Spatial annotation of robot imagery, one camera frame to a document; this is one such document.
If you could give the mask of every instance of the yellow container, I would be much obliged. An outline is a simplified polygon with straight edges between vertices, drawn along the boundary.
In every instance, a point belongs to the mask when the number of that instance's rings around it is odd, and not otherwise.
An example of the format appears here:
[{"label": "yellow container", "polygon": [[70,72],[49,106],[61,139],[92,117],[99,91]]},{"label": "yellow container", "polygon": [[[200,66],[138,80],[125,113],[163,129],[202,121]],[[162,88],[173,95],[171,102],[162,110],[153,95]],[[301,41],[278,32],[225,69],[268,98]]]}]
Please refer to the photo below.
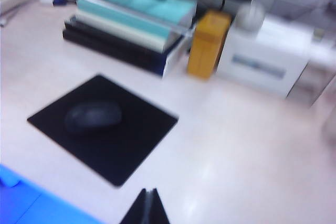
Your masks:
[{"label": "yellow container", "polygon": [[209,10],[198,22],[190,51],[187,72],[208,79],[218,64],[231,16]]}]

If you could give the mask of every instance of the blue object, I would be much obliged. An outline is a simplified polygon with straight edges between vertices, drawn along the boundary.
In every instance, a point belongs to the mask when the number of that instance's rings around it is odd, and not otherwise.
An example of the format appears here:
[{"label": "blue object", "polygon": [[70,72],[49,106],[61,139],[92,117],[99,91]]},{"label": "blue object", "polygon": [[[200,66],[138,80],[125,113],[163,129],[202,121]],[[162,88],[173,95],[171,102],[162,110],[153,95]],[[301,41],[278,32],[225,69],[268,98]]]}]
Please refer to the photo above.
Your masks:
[{"label": "blue object", "polygon": [[[14,186],[4,183],[17,178]],[[35,186],[0,165],[1,224],[98,224],[101,223],[67,202]]]},{"label": "blue object", "polygon": [[67,5],[68,1],[67,0],[53,0],[52,4],[54,6],[57,6],[57,5]]},{"label": "blue object", "polygon": [[[172,24],[178,24],[182,18],[195,10],[195,0],[104,0],[109,3],[147,14],[154,18],[161,19]],[[112,8],[103,7],[87,0],[78,0],[77,6],[80,10],[97,15],[99,17],[119,22],[121,24],[146,31],[167,39],[171,30],[159,24],[143,20],[134,15],[124,13]]]}]

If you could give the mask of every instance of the black wireless mouse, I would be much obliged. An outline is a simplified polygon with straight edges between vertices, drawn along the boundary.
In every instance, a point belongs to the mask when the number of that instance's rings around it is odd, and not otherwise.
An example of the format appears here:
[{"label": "black wireless mouse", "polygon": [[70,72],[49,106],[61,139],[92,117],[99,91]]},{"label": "black wireless mouse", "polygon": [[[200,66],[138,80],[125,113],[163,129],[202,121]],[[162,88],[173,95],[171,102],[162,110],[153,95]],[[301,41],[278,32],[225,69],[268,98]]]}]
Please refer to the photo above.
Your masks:
[{"label": "black wireless mouse", "polygon": [[121,115],[121,109],[114,101],[86,102],[71,108],[64,123],[69,133],[82,134],[119,124]]}]

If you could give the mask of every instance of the desk surface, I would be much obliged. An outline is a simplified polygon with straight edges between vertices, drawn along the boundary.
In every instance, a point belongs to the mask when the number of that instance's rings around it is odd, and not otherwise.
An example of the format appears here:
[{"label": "desk surface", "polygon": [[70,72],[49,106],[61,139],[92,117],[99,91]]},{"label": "desk surface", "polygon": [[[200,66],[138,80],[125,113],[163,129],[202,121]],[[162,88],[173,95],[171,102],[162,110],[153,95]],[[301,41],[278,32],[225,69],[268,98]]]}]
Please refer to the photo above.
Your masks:
[{"label": "desk surface", "polygon": [[[314,109],[192,78],[186,57],[161,80],[64,41],[75,8],[33,2],[2,29],[4,165],[107,223],[119,223],[143,187],[158,189],[173,224],[336,223],[336,164]],[[180,117],[121,188],[26,122],[97,73]]]}]

